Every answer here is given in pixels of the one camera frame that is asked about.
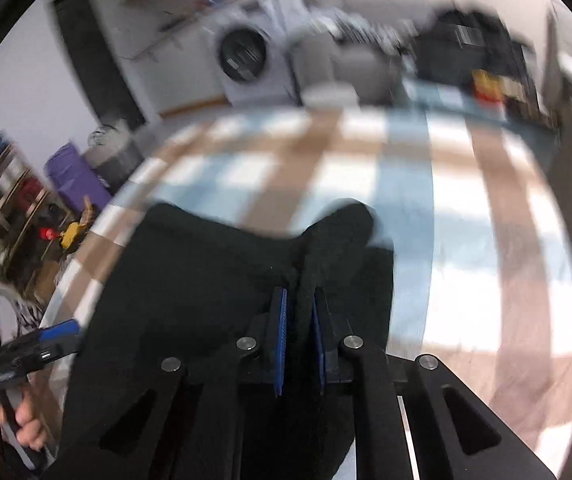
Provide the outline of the person's left hand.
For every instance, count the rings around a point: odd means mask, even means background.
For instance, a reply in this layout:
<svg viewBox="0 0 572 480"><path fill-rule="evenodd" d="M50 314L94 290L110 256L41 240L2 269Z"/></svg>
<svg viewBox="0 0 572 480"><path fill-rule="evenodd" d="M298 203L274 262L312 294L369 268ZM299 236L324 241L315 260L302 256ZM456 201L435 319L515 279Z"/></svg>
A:
<svg viewBox="0 0 572 480"><path fill-rule="evenodd" d="M19 429L15 432L18 443L24 448L39 452L48 439L43 425L38 398L29 384L20 387L21 401L15 410Z"/></svg>

